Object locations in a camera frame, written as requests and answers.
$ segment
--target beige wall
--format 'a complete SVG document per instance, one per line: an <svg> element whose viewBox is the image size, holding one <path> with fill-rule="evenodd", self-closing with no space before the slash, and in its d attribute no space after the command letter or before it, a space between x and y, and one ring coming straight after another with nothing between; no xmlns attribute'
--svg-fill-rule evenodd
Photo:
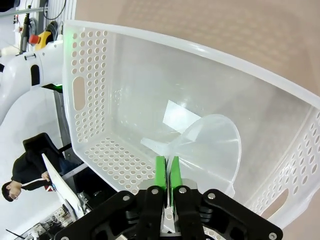
<svg viewBox="0 0 320 240"><path fill-rule="evenodd" d="M77 0L75 19L199 43L320 96L319 0ZM319 239L319 201L320 192L312 206L286 227L285 240Z"/></svg>

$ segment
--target black chair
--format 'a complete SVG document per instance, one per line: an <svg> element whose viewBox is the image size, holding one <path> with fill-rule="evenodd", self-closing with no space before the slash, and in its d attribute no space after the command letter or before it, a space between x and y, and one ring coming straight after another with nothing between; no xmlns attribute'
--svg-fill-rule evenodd
<svg viewBox="0 0 320 240"><path fill-rule="evenodd" d="M69 143L68 145L58 149L51 141L49 135L45 132L40 133L37 136L31 137L29 139L26 139L22 143L26 151L33 150L35 152L38 152L39 154L44 153L43 149L50 148L51 150L53 150L54 153L56 153L57 158L64 158L62 153L72 147L72 144Z"/></svg>

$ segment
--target person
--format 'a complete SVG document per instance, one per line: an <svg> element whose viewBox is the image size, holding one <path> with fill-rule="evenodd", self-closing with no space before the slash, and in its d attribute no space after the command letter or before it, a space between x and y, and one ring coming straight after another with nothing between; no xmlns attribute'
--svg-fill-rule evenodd
<svg viewBox="0 0 320 240"><path fill-rule="evenodd" d="M57 158L56 153L50 148L44 148L43 153L62 176L78 166L78 164L62 157ZM41 154L33 150L27 150L15 160L11 181L2 186L2 195L7 201L12 202L18 199L22 189L32 191L51 185L52 182Z"/></svg>

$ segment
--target white plastic basket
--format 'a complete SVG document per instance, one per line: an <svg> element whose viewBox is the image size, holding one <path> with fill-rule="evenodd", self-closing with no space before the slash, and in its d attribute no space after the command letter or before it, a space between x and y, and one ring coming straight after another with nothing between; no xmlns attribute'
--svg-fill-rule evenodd
<svg viewBox="0 0 320 240"><path fill-rule="evenodd" d="M261 215L287 191L269 218L284 228L320 187L320 113L275 85L315 101L274 73L196 43L101 23L68 21L64 28L73 149L97 174L134 194L155 176L156 154L140 141L168 143L180 134L163 122L168 101L200 117L222 114L241 137L234 199ZM168 209L166 216L172 218Z"/></svg>

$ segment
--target metal pole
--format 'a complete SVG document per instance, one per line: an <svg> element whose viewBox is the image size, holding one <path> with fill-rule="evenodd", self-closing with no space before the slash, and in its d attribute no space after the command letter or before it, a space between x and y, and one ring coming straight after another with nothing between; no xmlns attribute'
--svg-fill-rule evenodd
<svg viewBox="0 0 320 240"><path fill-rule="evenodd" d="M19 14L29 14L29 13L37 13L37 12L43 12L43 11L48 10L48 7L37 7L37 8L30 8L30 9L24 9L24 10L10 10L10 11L5 11L5 12L0 12L0 18L4 18L7 16L14 16L14 15L19 15Z"/></svg>

